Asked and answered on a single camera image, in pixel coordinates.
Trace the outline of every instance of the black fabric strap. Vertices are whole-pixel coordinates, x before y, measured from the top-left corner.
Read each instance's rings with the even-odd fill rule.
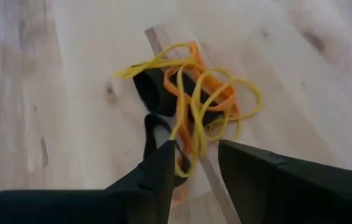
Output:
[[[155,114],[164,116],[173,116],[176,112],[177,97],[169,93],[164,88],[164,72],[159,68],[147,69],[133,77],[134,84],[141,100],[146,108]],[[176,74],[170,77],[170,81],[177,86]],[[183,84],[185,92],[192,96],[195,82],[187,74],[183,73]],[[209,98],[209,95],[201,90],[201,102],[204,103]],[[210,106],[216,106],[216,102],[212,102]],[[214,121],[223,112],[207,111],[203,117],[203,125]],[[188,110],[188,120],[194,122],[191,110]]]
[[[155,140],[155,136],[154,136],[155,127],[162,126],[168,131],[168,133],[170,133],[172,130],[168,122],[166,122],[166,120],[162,119],[156,114],[148,114],[144,118],[144,126],[146,128],[146,145],[144,146],[143,158],[146,159],[147,157],[149,157],[149,155],[151,155],[157,150],[157,141]],[[178,150],[178,152],[182,157],[181,170],[183,172],[187,172],[191,166],[190,161],[188,160],[187,156],[182,152],[182,150],[180,149],[180,146],[177,143],[176,143],[176,149]],[[174,187],[178,187],[182,185],[186,180],[187,180],[187,177],[180,177],[175,175]]]

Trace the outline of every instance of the light wood surface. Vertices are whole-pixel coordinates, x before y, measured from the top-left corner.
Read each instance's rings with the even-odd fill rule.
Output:
[[[154,56],[152,27],[162,47],[195,39],[208,65],[260,88],[235,141],[352,169],[352,27],[318,3],[0,0],[0,190],[102,189],[141,161],[147,111],[112,74]],[[170,223],[238,223],[216,150]]]

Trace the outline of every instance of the tangled rubber bands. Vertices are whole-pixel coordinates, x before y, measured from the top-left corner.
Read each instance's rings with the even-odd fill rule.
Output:
[[[190,55],[187,58],[164,58],[168,52],[179,47],[188,47]],[[170,134],[170,140],[174,140],[179,135],[183,141],[183,152],[186,155],[192,155],[190,169],[186,172],[180,168],[181,157],[178,157],[175,161],[175,172],[180,177],[190,177],[193,174],[197,167],[198,158],[206,154],[208,141],[221,139],[229,122],[237,122],[235,136],[238,138],[241,132],[241,120],[256,114],[262,107],[261,92],[253,83],[234,78],[222,68],[207,69],[198,53],[198,47],[195,42],[174,44],[152,60],[117,72],[115,75],[122,78],[133,78],[150,68],[167,68],[164,73],[164,87],[171,94],[177,96],[176,124]],[[192,78],[196,81],[192,96],[186,94],[184,89],[183,72],[186,70],[192,71]],[[223,74],[228,81],[226,83],[219,81],[213,75],[214,72]],[[177,73],[177,86],[170,81],[170,77],[175,73]],[[241,114],[236,104],[236,91],[233,87],[235,83],[245,84],[256,97],[257,106],[248,114]],[[201,91],[203,87],[205,87],[206,91],[209,91],[210,97],[202,103]],[[188,105],[190,105],[194,120],[192,137],[188,128]],[[204,126],[203,117],[207,111],[219,111],[223,113],[223,116]],[[213,129],[217,126],[221,126],[221,131],[219,134],[214,135]],[[209,136],[205,134],[205,128],[209,129]]]

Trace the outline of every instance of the black object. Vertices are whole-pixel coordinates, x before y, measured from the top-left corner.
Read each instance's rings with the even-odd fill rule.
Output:
[[[159,68],[151,68],[133,77],[137,92],[140,95],[144,105],[151,112],[164,116],[173,116],[176,112],[177,97],[169,93],[164,87],[164,72]],[[170,77],[170,81],[177,86],[176,74]],[[195,88],[195,82],[185,73],[183,73],[183,84],[185,93],[192,96]],[[205,91],[201,91],[201,102],[204,103],[209,98]],[[204,126],[219,117],[222,111],[207,111],[204,114],[202,123]],[[194,122],[191,111],[188,110],[188,119]]]
[[[144,159],[146,159],[149,155],[151,155],[155,150],[157,150],[157,142],[155,141],[154,129],[157,126],[162,126],[166,129],[168,133],[172,132],[168,122],[159,117],[156,114],[147,114],[144,118],[144,127],[146,128],[146,145],[144,147]],[[180,146],[176,142],[176,149],[180,153],[182,157],[181,170],[186,173],[190,169],[190,161],[187,156],[182,152]],[[182,185],[188,177],[180,177],[175,174],[175,183],[174,187],[178,187]]]
[[[221,175],[241,223],[352,223],[352,171],[220,141]]]
[[[0,223],[167,223],[175,141],[165,142],[105,190],[0,192]]]

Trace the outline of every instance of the yellow cord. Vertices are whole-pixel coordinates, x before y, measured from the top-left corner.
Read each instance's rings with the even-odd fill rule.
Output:
[[[190,55],[187,58],[181,59],[163,59],[162,57],[166,55],[166,53],[170,52],[171,50],[177,47],[188,47],[190,50]],[[179,106],[181,107],[181,111],[186,110],[186,99],[185,99],[185,92],[184,92],[184,85],[183,85],[183,71],[186,68],[191,67],[198,67],[201,70],[203,68],[197,63],[194,55],[198,52],[189,44],[189,43],[181,43],[181,44],[174,44],[168,49],[162,51],[156,57],[154,57],[151,61],[142,62],[137,66],[125,69],[123,71],[117,72],[115,75],[122,78],[132,78],[135,75],[143,72],[145,69],[148,68],[164,68],[164,67],[178,67],[177,72],[177,89],[178,89],[178,100],[180,100]],[[212,72],[222,73],[228,79],[228,82],[224,85],[220,86],[216,91],[214,91],[209,99],[207,99],[204,104],[201,104],[201,89],[203,86],[203,81],[206,78],[215,78],[212,75]],[[212,123],[208,125],[209,127],[209,136],[205,134],[205,128],[202,125],[202,120],[204,117],[205,112],[208,110],[210,104],[216,101],[219,98],[219,95],[228,87],[232,86],[234,83],[242,83],[249,87],[249,89],[253,92],[254,96],[257,100],[257,106],[248,114],[231,114],[231,106],[224,111],[224,116],[222,118],[216,119]],[[192,161],[190,170],[184,173],[181,168],[179,167],[177,161],[175,161],[175,171],[177,175],[180,177],[189,177],[194,172],[198,158],[202,157],[206,154],[206,149],[208,145],[208,141],[217,141],[221,139],[226,131],[227,124],[231,121],[237,121],[237,132],[236,137],[238,138],[241,133],[241,120],[244,118],[249,118],[259,112],[262,107],[262,96],[261,92],[259,91],[256,86],[247,81],[240,78],[233,78],[231,74],[229,74],[225,69],[222,68],[212,68],[211,70],[205,70],[198,78],[196,87],[193,91],[191,97],[191,112],[194,118],[194,132],[193,132],[193,142],[192,142]],[[170,134],[170,140],[174,140],[176,135],[185,119],[185,113],[180,113],[180,116],[177,117],[176,124]],[[212,135],[212,130],[214,127],[221,125],[221,131],[217,135]]]

